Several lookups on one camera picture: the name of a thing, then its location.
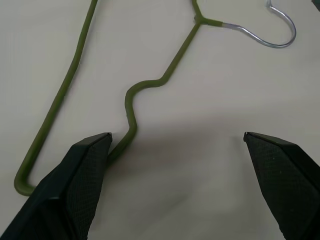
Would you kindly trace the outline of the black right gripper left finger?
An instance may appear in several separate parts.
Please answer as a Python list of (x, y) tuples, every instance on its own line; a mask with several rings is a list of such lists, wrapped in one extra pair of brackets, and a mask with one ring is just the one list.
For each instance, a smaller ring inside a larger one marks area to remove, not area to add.
[(100, 199), (109, 132), (73, 144), (46, 175), (0, 240), (87, 240)]

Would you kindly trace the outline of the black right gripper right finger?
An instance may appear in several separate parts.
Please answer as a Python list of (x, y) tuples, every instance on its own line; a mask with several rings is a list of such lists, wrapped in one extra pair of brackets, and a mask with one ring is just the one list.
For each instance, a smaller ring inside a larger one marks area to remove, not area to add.
[(287, 140), (256, 132), (243, 140), (285, 240), (320, 240), (320, 166)]

